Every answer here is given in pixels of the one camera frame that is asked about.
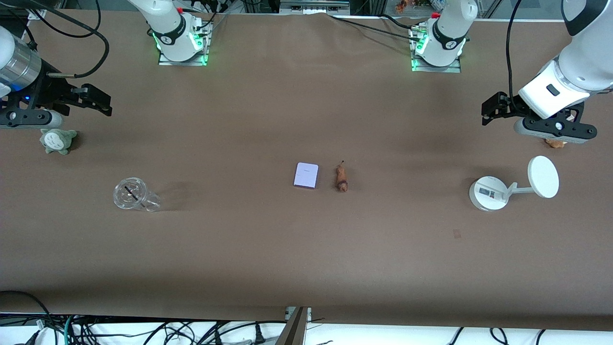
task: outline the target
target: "black cable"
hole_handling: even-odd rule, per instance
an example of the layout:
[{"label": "black cable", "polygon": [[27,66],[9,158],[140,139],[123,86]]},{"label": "black cable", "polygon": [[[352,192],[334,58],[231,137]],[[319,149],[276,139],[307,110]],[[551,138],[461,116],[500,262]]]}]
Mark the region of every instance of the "black cable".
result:
[{"label": "black cable", "polygon": [[[63,334],[63,327],[60,327],[59,325],[62,323],[61,317],[58,316],[52,316],[52,323],[49,323],[49,318],[46,315],[28,315],[26,317],[24,317],[24,315],[22,314],[0,314],[0,320],[6,320],[6,319],[19,319],[19,321],[14,321],[14,322],[9,322],[7,324],[4,325],[12,325],[12,324],[18,324],[20,322],[28,322],[28,321],[33,321],[33,320],[41,320],[44,322],[44,326],[51,328],[54,332],[59,332],[60,334]],[[57,345],[58,343],[58,337],[56,334],[55,335],[55,344]]]},{"label": "black cable", "polygon": [[540,345],[541,344],[541,336],[543,335],[543,333],[545,333],[546,330],[540,330],[538,332],[538,335],[536,335],[536,343],[535,345]]},{"label": "black cable", "polygon": [[74,327],[71,325],[71,321],[72,319],[70,317],[66,320],[67,325],[65,325],[66,333],[64,334],[64,343],[66,343],[66,340],[68,340],[69,345],[75,345],[78,344],[77,335],[75,335]]},{"label": "black cable", "polygon": [[38,46],[36,44],[36,40],[34,39],[34,35],[32,35],[32,31],[30,31],[30,28],[28,28],[28,24],[23,21],[23,19],[21,19],[21,17],[19,17],[15,12],[13,12],[12,10],[7,9],[6,11],[8,11],[10,13],[10,15],[12,15],[13,17],[15,17],[23,26],[23,29],[26,30],[26,32],[28,33],[28,37],[30,38],[30,42],[28,43],[28,47],[32,50],[36,50],[36,47]]},{"label": "black cable", "polygon": [[[254,325],[256,325],[256,324],[260,324],[260,325],[262,325],[262,324],[286,324],[286,323],[287,323],[287,322],[285,322],[285,321],[262,321],[262,322],[250,322],[250,323],[248,323],[248,324],[239,325],[239,326],[236,326],[236,327],[232,327],[232,328],[230,328],[230,329],[228,329],[228,330],[225,330],[225,331],[221,332],[221,333],[219,334],[219,336],[222,336],[222,335],[224,335],[224,334],[226,334],[226,333],[229,333],[229,332],[232,332],[232,331],[238,330],[239,328],[249,327],[249,326],[254,326]],[[209,341],[207,342],[207,345],[208,345],[208,344],[210,344],[210,343],[211,343],[211,341],[213,341],[213,340],[214,340],[214,339],[209,340]]]},{"label": "black cable", "polygon": [[51,318],[51,313],[49,313],[49,309],[47,309],[47,307],[45,307],[45,305],[38,298],[36,298],[36,296],[32,295],[31,293],[24,292],[24,291],[17,291],[17,290],[2,290],[2,291],[0,291],[0,295],[22,295],[22,296],[27,296],[31,300],[34,300],[36,302],[36,304],[38,304],[40,306],[40,308],[45,312],[45,315],[47,316],[47,320],[49,320],[49,323],[51,325],[55,325],[55,322]]},{"label": "black cable", "polygon": [[[96,0],[96,7],[98,8],[98,24],[96,24],[96,27],[94,28],[94,30],[98,30],[98,28],[100,28],[100,22],[102,20],[102,12],[100,11],[100,4],[98,3],[98,0]],[[68,37],[73,37],[73,38],[86,38],[86,37],[90,37],[91,35],[93,35],[94,33],[90,32],[88,34],[84,34],[84,35],[75,35],[75,34],[69,34],[65,31],[61,31],[60,29],[56,28],[55,26],[51,25],[51,23],[49,23],[45,17],[43,17],[40,13],[38,13],[37,10],[34,10],[34,15],[37,16],[43,23],[45,23],[45,25],[47,25],[49,28],[51,28],[53,31],[60,33],[64,36],[68,36]]]},{"label": "black cable", "polygon": [[[194,330],[192,330],[192,329],[191,329],[191,327],[189,326],[189,324],[191,324],[191,322],[187,322],[187,323],[183,324],[183,325],[182,325],[182,326],[181,326],[179,329],[177,329],[177,330],[176,330],[176,329],[174,329],[174,328],[172,328],[172,327],[170,327],[170,329],[171,329],[171,330],[173,330],[173,332],[172,332],[172,333],[168,333],[168,334],[166,334],[166,339],[164,340],[164,345],[167,345],[167,344],[168,344],[168,342],[169,342],[169,341],[172,339],[172,337],[173,337],[173,336],[175,336],[175,335],[176,335],[176,336],[182,336],[182,337],[184,337],[184,338],[187,338],[187,339],[189,339],[189,340],[191,341],[191,342],[190,342],[190,344],[194,344],[194,343],[196,342],[195,335],[194,335]],[[182,330],[182,329],[184,329],[184,328],[186,328],[186,327],[192,331],[192,336],[191,336],[191,337],[190,337],[190,336],[187,336],[185,333],[181,332],[181,330]]]},{"label": "black cable", "polygon": [[151,334],[147,337],[147,339],[145,340],[145,342],[143,343],[143,345],[147,345],[147,343],[149,343],[149,340],[151,340],[153,338],[153,336],[161,331],[163,328],[166,328],[166,326],[169,324],[170,322],[164,322],[163,324],[161,324],[158,328],[156,328],[155,330],[153,330],[153,332],[151,332]]},{"label": "black cable", "polygon": [[262,3],[262,0],[258,1],[258,2],[249,2],[247,0],[241,0],[244,4],[246,5],[259,5]]},{"label": "black cable", "polygon": [[394,19],[392,16],[390,16],[388,14],[383,13],[383,14],[380,14],[379,17],[387,18],[387,19],[391,20],[392,23],[398,25],[399,27],[401,27],[403,29],[409,29],[409,30],[411,29],[410,26],[404,25],[403,23],[400,23],[399,21],[397,21],[396,19]]},{"label": "black cable", "polygon": [[407,39],[407,40],[409,40],[409,41],[419,41],[419,39],[418,39],[417,37],[409,37],[409,36],[404,36],[404,35],[401,35],[401,34],[391,33],[391,32],[389,32],[389,31],[381,30],[381,29],[378,29],[378,28],[373,28],[372,26],[368,26],[368,25],[364,25],[364,24],[356,23],[356,22],[354,22],[354,21],[350,21],[350,20],[347,20],[347,19],[337,18],[337,17],[333,17],[333,16],[330,16],[330,17],[331,17],[331,18],[334,18],[334,19],[336,19],[336,20],[339,20],[339,21],[343,21],[343,22],[345,22],[345,23],[349,23],[349,24],[352,24],[352,25],[361,26],[361,27],[363,27],[363,28],[370,29],[370,30],[374,30],[374,31],[379,31],[380,33],[384,33],[384,34],[388,34],[388,35],[392,35],[392,36],[396,36],[396,37],[404,38],[404,39]]},{"label": "black cable", "polygon": [[69,21],[69,22],[71,22],[71,23],[73,23],[73,24],[75,24],[75,25],[77,25],[77,26],[82,27],[83,29],[86,29],[87,31],[89,31],[89,32],[93,33],[94,35],[96,35],[96,36],[100,37],[100,39],[101,39],[101,40],[102,40],[102,42],[104,43],[104,53],[102,54],[102,57],[100,58],[100,60],[98,61],[98,63],[96,63],[96,65],[95,65],[95,66],[94,66],[92,69],[90,69],[89,71],[87,71],[87,72],[85,72],[85,73],[82,73],[82,74],[73,74],[73,75],[71,76],[72,78],[75,78],[75,79],[76,79],[76,78],[83,78],[83,77],[90,76],[91,74],[93,74],[94,72],[96,72],[96,71],[97,71],[97,70],[100,68],[100,66],[102,66],[102,64],[104,63],[104,60],[106,60],[106,59],[107,59],[107,56],[109,55],[109,49],[110,49],[109,42],[107,41],[107,38],[106,38],[106,37],[104,37],[104,36],[103,36],[101,33],[99,33],[99,32],[98,32],[98,30],[96,30],[96,29],[92,29],[92,28],[90,28],[88,25],[83,24],[82,22],[80,22],[80,21],[78,21],[78,20],[76,20],[76,19],[74,19],[74,18],[72,18],[72,17],[70,17],[70,16],[68,16],[68,15],[63,14],[62,12],[60,12],[60,11],[58,11],[58,10],[56,10],[56,9],[53,9],[53,8],[51,8],[51,7],[47,6],[47,5],[41,4],[40,2],[35,1],[35,0],[28,0],[28,1],[29,1],[29,2],[31,2],[31,3],[33,3],[33,4],[35,4],[35,5],[41,6],[41,7],[42,7],[42,8],[44,8],[45,10],[47,10],[47,11],[49,11],[49,12],[51,12],[51,13],[53,13],[53,14],[55,14],[55,15],[59,16],[59,17],[61,17],[62,19],[65,19],[65,20],[67,20],[67,21]]},{"label": "black cable", "polygon": [[28,341],[26,341],[25,345],[35,345],[36,343],[36,338],[38,338],[38,334],[40,334],[40,330],[36,331],[31,337],[30,339],[28,339]]},{"label": "black cable", "polygon": [[215,330],[215,345],[223,345],[221,342],[221,336],[219,335],[219,331]]},{"label": "black cable", "polygon": [[0,326],[10,326],[10,325],[16,325],[16,324],[21,324],[21,326],[25,326],[26,323],[28,323],[28,319],[24,320],[18,320],[18,321],[12,321],[12,322],[7,322],[6,324],[0,324]]},{"label": "black cable", "polygon": [[96,339],[96,337],[94,337],[94,333],[91,331],[90,326],[92,325],[83,325],[81,324],[81,330],[82,330],[82,334],[86,334],[87,335],[87,340],[90,344],[94,345],[94,344],[100,344],[98,343],[98,340]]},{"label": "black cable", "polygon": [[515,14],[517,13],[517,9],[519,8],[519,4],[522,3],[522,0],[517,0],[515,7],[513,7],[513,12],[511,13],[511,18],[509,19],[509,26],[506,28],[506,69],[509,71],[509,97],[511,98],[511,104],[515,111],[521,112],[520,109],[515,105],[515,101],[513,100],[513,71],[511,69],[511,53],[509,52],[509,42],[511,41],[511,27],[513,26],[513,20],[515,19]]},{"label": "black cable", "polygon": [[262,335],[262,328],[260,324],[256,324],[256,340],[253,342],[255,345],[266,343],[266,338]]},{"label": "black cable", "polygon": [[[499,330],[500,333],[502,333],[502,337],[504,338],[504,341],[498,339],[498,337],[494,334],[494,330]],[[506,333],[504,332],[502,328],[490,328],[490,335],[492,336],[492,338],[494,338],[495,341],[498,341],[500,344],[509,345],[509,341],[506,339]]]},{"label": "black cable", "polygon": [[137,336],[147,335],[147,334],[149,334],[151,332],[153,332],[153,331],[148,331],[148,332],[139,333],[139,334],[97,334],[97,333],[90,333],[89,336],[92,337],[92,338],[107,338],[107,337],[112,337],[112,336],[120,336],[120,337],[123,337],[123,338],[135,338]]},{"label": "black cable", "polygon": [[217,321],[211,328],[208,329],[206,333],[196,342],[196,345],[201,345],[209,336],[215,333],[215,331],[219,330],[221,327],[229,324],[229,321]]},{"label": "black cable", "polygon": [[204,28],[205,26],[209,25],[210,23],[213,22],[213,19],[215,19],[215,15],[217,14],[217,11],[213,12],[213,15],[211,16],[211,19],[209,19],[206,23],[204,23],[203,25],[200,25],[198,27],[196,27],[196,31]]},{"label": "black cable", "polygon": [[458,337],[460,336],[460,333],[464,330],[464,327],[460,327],[458,328],[458,330],[456,331],[454,338],[451,339],[451,342],[449,343],[449,345],[454,345],[455,342],[458,340]]}]

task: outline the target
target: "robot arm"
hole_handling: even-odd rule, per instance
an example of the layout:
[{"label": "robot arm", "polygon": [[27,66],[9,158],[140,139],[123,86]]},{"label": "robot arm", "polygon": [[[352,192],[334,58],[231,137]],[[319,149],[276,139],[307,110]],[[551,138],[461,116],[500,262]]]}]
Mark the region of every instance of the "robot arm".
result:
[{"label": "robot arm", "polygon": [[549,118],[613,85],[611,1],[563,1],[562,14],[572,42],[519,90],[541,118]]},{"label": "robot arm", "polygon": [[596,136],[580,119],[583,102],[613,85],[613,0],[562,1],[562,15],[572,42],[519,90],[514,104],[503,92],[484,102],[483,125],[519,116],[520,134],[577,144]]},{"label": "robot arm", "polygon": [[0,26],[0,96],[6,96],[0,99],[0,128],[58,128],[69,106],[111,116],[109,95],[91,84],[77,88],[48,73],[59,71]]},{"label": "robot arm", "polygon": [[145,17],[160,52],[170,61],[192,58],[204,48],[202,19],[179,13],[172,0],[128,0]]},{"label": "robot arm", "polygon": [[450,0],[439,18],[421,24],[427,27],[427,37],[416,53],[432,66],[449,66],[461,54],[478,12],[474,0]]}]

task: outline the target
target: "brown toy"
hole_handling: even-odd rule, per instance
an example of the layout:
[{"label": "brown toy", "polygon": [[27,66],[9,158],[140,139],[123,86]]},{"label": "brown toy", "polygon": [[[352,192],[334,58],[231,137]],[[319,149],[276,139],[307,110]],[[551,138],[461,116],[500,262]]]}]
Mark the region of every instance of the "brown toy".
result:
[{"label": "brown toy", "polygon": [[347,192],[347,190],[349,189],[349,185],[347,184],[347,173],[345,172],[345,168],[343,167],[344,162],[345,161],[342,161],[337,166],[337,188],[341,192]]},{"label": "brown toy", "polygon": [[554,149],[561,149],[562,147],[564,147],[565,144],[565,142],[561,140],[554,139],[545,139],[545,142],[547,143],[547,145],[553,147]]}]

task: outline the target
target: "white lamp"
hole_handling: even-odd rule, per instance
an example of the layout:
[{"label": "white lamp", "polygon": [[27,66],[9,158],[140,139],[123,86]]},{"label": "white lamp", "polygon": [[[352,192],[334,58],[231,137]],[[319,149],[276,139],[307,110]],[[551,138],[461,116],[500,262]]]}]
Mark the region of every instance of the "white lamp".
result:
[{"label": "white lamp", "polygon": [[507,187],[493,176],[485,176],[470,186],[470,200],[480,210],[492,212],[505,207],[512,194],[536,193],[542,198],[553,198],[560,188],[558,171],[549,158],[537,156],[528,164],[528,180],[531,187],[517,188],[517,182]]}]

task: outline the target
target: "green plush toy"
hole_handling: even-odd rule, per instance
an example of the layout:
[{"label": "green plush toy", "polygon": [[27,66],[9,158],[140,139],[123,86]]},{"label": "green plush toy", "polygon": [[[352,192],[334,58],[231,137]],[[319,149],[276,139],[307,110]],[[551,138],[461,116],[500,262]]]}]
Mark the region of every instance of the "green plush toy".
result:
[{"label": "green plush toy", "polygon": [[57,151],[62,155],[68,154],[68,148],[72,143],[72,138],[77,136],[77,131],[69,130],[40,130],[42,137],[40,143],[45,147],[45,152],[52,153]]}]

